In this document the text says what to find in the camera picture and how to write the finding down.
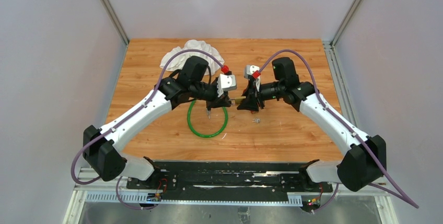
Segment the silver key bunch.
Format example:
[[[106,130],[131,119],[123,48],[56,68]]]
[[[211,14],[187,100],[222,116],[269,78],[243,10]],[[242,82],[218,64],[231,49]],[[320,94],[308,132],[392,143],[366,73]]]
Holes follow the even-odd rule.
[[[206,109],[206,114],[207,114],[207,117],[210,119],[211,118],[211,109]]]

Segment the brass padlock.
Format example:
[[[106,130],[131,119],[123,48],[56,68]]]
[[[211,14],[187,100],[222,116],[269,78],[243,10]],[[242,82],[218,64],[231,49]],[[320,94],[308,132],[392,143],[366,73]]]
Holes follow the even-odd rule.
[[[233,105],[239,105],[244,99],[245,99],[245,97],[238,97],[238,98],[233,98],[230,101],[231,101],[231,104],[233,104]]]

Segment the green cable lock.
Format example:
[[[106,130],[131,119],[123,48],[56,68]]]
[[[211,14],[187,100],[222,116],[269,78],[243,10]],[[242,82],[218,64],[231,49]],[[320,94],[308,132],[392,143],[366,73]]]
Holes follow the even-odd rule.
[[[216,117],[215,126],[213,126],[209,120],[199,123],[198,119],[194,119],[195,106],[196,101],[191,101],[186,113],[186,123],[193,135],[200,138],[214,138],[225,131],[229,122],[227,107],[220,108],[221,116]]]

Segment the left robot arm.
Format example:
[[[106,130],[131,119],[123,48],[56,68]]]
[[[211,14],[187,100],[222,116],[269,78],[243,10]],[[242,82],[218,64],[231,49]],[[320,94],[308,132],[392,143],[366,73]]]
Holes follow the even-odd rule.
[[[93,125],[83,132],[80,155],[103,181],[120,176],[139,179],[147,189],[159,185],[160,175],[147,157],[123,154],[123,149],[139,132],[155,119],[169,113],[180,104],[206,101],[208,110],[229,107],[228,93],[237,88],[236,78],[227,66],[211,83],[203,82],[208,62],[198,56],[186,60],[182,69],[161,77],[154,89],[116,120],[100,128]]]

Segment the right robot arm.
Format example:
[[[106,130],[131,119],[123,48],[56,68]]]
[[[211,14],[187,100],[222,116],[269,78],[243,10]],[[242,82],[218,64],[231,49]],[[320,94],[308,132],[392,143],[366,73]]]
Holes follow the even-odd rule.
[[[289,57],[272,61],[275,81],[261,84],[254,75],[255,65],[247,65],[244,77],[248,80],[239,110],[258,112],[266,100],[284,100],[296,111],[310,118],[343,154],[341,161],[313,160],[304,164],[298,177],[300,187],[312,191],[320,182],[341,183],[357,192],[383,176],[378,165],[387,166],[386,142],[379,136],[369,136],[345,119],[322,94],[316,94],[310,82],[300,82],[294,62]]]

